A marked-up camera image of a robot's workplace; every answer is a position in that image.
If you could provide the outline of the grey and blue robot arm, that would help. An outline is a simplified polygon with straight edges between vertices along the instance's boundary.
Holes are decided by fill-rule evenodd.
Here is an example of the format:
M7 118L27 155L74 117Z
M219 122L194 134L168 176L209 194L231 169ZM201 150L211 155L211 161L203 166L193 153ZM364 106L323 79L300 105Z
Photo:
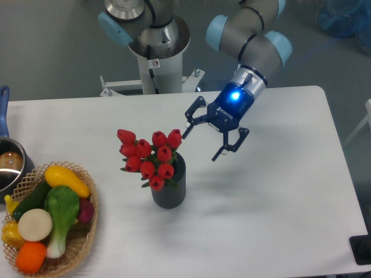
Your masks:
M238 68L212 103L197 98L185 112L188 130L207 123L223 135L219 153L236 152L249 134L240 121L282 69L292 44L266 28L282 13L285 1L239 1L233 17L216 16L206 30L209 46L234 58ZM144 94L184 89L183 52L190 31L173 12L172 1L105 1L98 16L102 30L137 57Z

